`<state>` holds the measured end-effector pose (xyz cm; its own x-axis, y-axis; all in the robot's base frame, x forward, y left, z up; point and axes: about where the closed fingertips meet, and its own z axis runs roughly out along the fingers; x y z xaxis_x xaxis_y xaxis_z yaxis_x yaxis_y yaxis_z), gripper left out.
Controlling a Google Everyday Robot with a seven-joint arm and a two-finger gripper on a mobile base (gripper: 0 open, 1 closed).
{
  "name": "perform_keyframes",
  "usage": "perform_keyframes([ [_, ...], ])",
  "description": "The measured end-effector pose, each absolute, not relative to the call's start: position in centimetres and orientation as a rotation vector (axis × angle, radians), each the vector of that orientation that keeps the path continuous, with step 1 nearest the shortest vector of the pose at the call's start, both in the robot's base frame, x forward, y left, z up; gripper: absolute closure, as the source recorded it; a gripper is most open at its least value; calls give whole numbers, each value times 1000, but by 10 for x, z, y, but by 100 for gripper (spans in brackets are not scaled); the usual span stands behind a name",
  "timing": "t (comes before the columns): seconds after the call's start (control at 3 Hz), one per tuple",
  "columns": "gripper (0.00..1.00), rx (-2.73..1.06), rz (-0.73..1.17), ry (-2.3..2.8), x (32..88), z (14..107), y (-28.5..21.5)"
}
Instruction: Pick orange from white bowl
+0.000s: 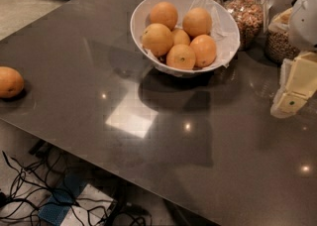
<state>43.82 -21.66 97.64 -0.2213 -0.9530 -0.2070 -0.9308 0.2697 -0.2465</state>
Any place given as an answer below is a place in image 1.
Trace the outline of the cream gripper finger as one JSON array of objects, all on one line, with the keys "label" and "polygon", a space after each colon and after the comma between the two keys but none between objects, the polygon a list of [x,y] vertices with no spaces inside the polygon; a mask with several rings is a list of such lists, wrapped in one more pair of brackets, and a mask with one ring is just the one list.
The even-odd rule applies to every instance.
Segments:
[{"label": "cream gripper finger", "polygon": [[295,59],[286,58],[281,65],[279,85],[270,114],[276,118],[293,116],[317,91],[317,54],[301,52]]}]

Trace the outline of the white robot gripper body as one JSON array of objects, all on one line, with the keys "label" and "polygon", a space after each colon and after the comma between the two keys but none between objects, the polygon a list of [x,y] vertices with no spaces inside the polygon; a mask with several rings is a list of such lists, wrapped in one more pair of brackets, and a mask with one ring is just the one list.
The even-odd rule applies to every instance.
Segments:
[{"label": "white robot gripper body", "polygon": [[301,51],[317,51],[317,0],[296,0],[289,18],[289,41]]}]

